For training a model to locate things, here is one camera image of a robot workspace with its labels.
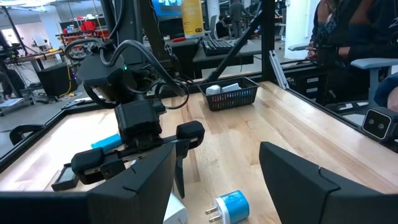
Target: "black basket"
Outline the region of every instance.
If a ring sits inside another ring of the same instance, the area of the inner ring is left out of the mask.
[[[219,85],[223,88],[235,83],[237,83],[242,89],[206,96],[206,89],[212,85]],[[254,103],[258,87],[259,85],[257,85],[257,83],[246,77],[199,85],[203,99],[206,101],[206,104],[211,111],[219,111]]]

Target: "floor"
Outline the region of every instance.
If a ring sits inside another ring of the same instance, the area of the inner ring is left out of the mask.
[[[258,44],[259,47],[261,47],[261,40],[253,40],[253,42],[255,44]],[[276,49],[275,51],[278,55],[280,62],[284,62],[286,61],[286,59],[283,57],[284,51],[278,50],[280,44],[281,44],[280,42],[275,43],[275,49]],[[223,74],[234,74],[234,73],[241,74],[241,73],[259,72],[261,71],[261,60],[259,58],[261,58],[261,55],[256,55],[254,63],[251,65],[242,65],[242,66],[238,65],[238,66],[228,67],[223,72]],[[43,61],[43,66],[47,68],[51,67],[52,65],[55,65],[56,63],[59,62],[55,60],[47,60]],[[10,68],[20,73],[20,76],[24,79],[27,85],[39,81],[37,75],[35,74],[32,68],[32,65],[29,63],[24,63],[21,66],[15,66]],[[203,76],[207,77],[213,70],[215,70],[215,68],[204,70]],[[76,93],[82,94],[81,96],[79,96],[79,98],[86,97],[86,94],[81,86],[77,89]],[[36,98],[40,98],[39,92],[35,91],[34,96]],[[18,110],[6,114],[4,117],[0,117],[0,157],[5,155],[13,147],[13,145],[9,140],[9,132],[13,128],[22,124],[44,124],[56,113],[58,113],[60,111],[60,108],[64,104],[74,99],[75,98],[72,98],[69,100],[59,101],[57,103],[52,103],[48,105],[36,103],[33,106],[25,106],[23,108],[19,108]]]

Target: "black metal frame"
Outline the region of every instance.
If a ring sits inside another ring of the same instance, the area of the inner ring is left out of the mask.
[[[273,1],[265,1],[262,4],[262,16],[263,18],[260,20],[261,24],[261,34],[262,34],[262,71],[255,72],[255,73],[248,73],[244,75],[236,75],[234,77],[226,77],[226,78],[216,78],[217,80],[226,80],[230,78],[238,78],[238,77],[248,77],[254,82],[264,82],[264,81],[271,81],[274,82],[277,80],[275,72],[273,71],[271,60],[269,57],[269,51],[274,49],[274,2]],[[227,56],[228,59],[224,60],[229,61],[233,58],[232,52],[229,53]],[[309,71],[319,70],[320,68],[312,65],[310,63],[297,65],[289,68],[284,69],[284,73],[286,77],[297,77],[300,74],[308,73]],[[201,84],[204,81],[196,82],[195,84]],[[190,85],[189,86],[190,93],[198,93],[199,89],[197,85]],[[316,107],[318,110],[328,114],[329,116],[337,119],[338,121],[344,123],[345,125],[362,132],[361,127],[353,122],[339,116],[337,113],[332,112],[331,110],[319,105],[316,102],[309,100],[308,98],[304,97],[300,93],[292,90],[286,89],[289,93],[295,95],[297,98],[300,98],[303,101],[306,101],[310,105]],[[165,95],[162,94],[162,97],[173,97],[175,96],[173,93],[166,93]],[[57,125],[63,118],[70,114],[76,113],[84,113],[88,111],[100,110],[102,109],[99,105],[92,101],[83,101],[79,103],[72,103],[69,107],[64,107],[62,110],[57,113],[53,118],[45,123],[45,127],[39,131],[30,133],[25,139],[21,142],[17,143],[11,151],[9,151],[6,155],[0,158],[0,172],[7,169],[16,159],[18,159],[23,153],[25,153],[31,146],[33,146],[37,141],[39,141],[46,133],[48,133],[55,125]]]

